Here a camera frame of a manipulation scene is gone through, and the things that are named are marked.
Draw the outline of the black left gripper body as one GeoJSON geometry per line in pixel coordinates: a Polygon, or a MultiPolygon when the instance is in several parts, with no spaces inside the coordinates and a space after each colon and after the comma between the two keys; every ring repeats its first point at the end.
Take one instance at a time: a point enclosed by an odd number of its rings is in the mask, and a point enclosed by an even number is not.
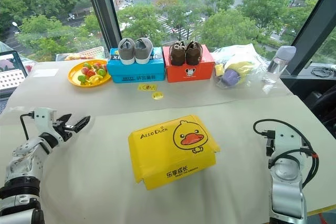
{"type": "Polygon", "coordinates": [[[67,142],[72,137],[72,131],[75,129],[73,125],[66,125],[64,123],[53,123],[52,126],[61,136],[63,142],[67,142]]]}

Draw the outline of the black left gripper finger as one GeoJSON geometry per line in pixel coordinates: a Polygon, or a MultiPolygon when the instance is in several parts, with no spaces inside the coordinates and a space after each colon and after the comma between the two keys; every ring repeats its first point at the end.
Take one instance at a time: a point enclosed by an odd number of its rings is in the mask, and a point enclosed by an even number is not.
{"type": "Polygon", "coordinates": [[[80,132],[90,121],[91,116],[85,116],[79,120],[73,127],[73,131],[78,133],[80,132]]]}
{"type": "Polygon", "coordinates": [[[66,123],[71,118],[72,114],[65,114],[53,122],[53,127],[66,127],[66,123]]]}

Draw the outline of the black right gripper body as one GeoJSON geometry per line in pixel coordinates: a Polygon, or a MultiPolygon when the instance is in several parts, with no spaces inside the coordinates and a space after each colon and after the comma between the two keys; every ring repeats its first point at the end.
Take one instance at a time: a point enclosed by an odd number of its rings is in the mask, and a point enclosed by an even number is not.
{"type": "Polygon", "coordinates": [[[266,156],[271,157],[275,151],[275,144],[273,138],[267,138],[266,142],[266,156]]]}

